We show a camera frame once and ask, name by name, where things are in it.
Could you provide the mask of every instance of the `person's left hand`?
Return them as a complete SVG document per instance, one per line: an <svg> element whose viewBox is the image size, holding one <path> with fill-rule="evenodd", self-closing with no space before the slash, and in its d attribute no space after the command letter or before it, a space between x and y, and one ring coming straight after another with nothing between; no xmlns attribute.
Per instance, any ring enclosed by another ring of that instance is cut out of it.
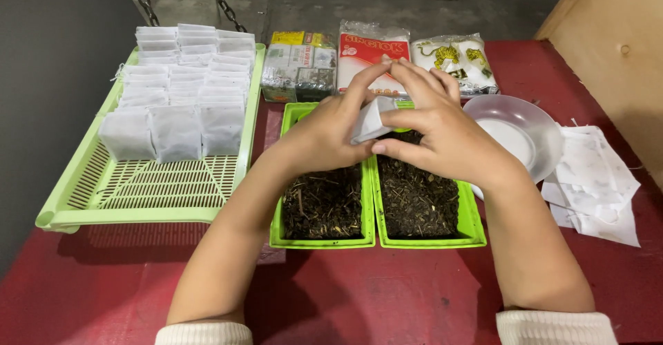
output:
<svg viewBox="0 0 663 345"><path fill-rule="evenodd" d="M350 145L350 138L361 106L375 98L368 87L390 68L391 60L385 59L362 70L343 95L322 100L268 151L278 151L293 176L344 168L368 159L376 141Z"/></svg>

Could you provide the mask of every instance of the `green plastic basket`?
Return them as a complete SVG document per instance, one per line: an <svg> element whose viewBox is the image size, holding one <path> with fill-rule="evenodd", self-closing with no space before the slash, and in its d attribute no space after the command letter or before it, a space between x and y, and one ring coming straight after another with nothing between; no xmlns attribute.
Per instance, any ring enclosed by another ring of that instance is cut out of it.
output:
<svg viewBox="0 0 663 345"><path fill-rule="evenodd" d="M239 155L168 164L114 163L97 130L105 113L117 107L123 86L115 81L35 224L73 233L86 224L211 222L249 168L265 45L256 44L256 50ZM137 51L126 64L137 64Z"/></svg>
<svg viewBox="0 0 663 345"><path fill-rule="evenodd" d="M288 103L283 113L281 135L284 135L295 122L318 103ZM366 248L375 246L375 212L373 210L373 176L370 168L376 165L375 156L361 163L361 239L338 240L289 240L284 239L285 230L281 220L281 204L283 197L278 199L277 210L272 219L269 234L269 246L273 248L291 249L346 249Z"/></svg>
<svg viewBox="0 0 663 345"><path fill-rule="evenodd" d="M398 102L399 109L414 109L412 102ZM385 211L382 204L382 191L380 187L380 174L377 160L371 161L373 174L373 201L375 202L375 217L380 233L380 245L384 248L402 249L451 249L486 246L486 236L481 225L481 216L474 200L474 194L469 183L456 180L458 184L458 238L454 239L426 239L406 240L390 239L386 234Z"/></svg>

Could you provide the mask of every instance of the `fingernail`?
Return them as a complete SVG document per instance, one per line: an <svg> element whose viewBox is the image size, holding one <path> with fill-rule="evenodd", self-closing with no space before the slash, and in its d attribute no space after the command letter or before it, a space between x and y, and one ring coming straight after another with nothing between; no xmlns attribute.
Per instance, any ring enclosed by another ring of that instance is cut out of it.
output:
<svg viewBox="0 0 663 345"><path fill-rule="evenodd" d="M371 148L371 152L374 154L383 154L385 153L385 146L376 143Z"/></svg>

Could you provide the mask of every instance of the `gray wall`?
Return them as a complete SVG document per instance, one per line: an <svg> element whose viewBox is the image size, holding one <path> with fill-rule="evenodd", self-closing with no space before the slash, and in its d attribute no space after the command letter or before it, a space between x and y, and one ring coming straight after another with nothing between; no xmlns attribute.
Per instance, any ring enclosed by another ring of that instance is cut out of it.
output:
<svg viewBox="0 0 663 345"><path fill-rule="evenodd" d="M0 277L144 24L131 0L0 0Z"/></svg>

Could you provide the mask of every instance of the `tiger logo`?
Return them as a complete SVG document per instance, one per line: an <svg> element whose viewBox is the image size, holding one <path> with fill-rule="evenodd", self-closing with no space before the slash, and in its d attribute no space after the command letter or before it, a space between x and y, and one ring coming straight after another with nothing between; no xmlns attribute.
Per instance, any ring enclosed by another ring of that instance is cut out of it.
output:
<svg viewBox="0 0 663 345"><path fill-rule="evenodd" d="M424 48L422 46L417 46L419 47L419 51L423 56L431 56L433 53L435 53L435 68L437 69L442 69L442 63L444 62L444 59L450 59L454 64L458 64L458 51L456 51L455 48L447 46L440 46L436 48L435 50L431 51L430 54L426 55L424 53Z"/></svg>
<svg viewBox="0 0 663 345"><path fill-rule="evenodd" d="M479 59L479 64L481 65L486 64L486 58L483 56L481 50L474 50L472 48L469 48L465 53L468 55L469 61Z"/></svg>

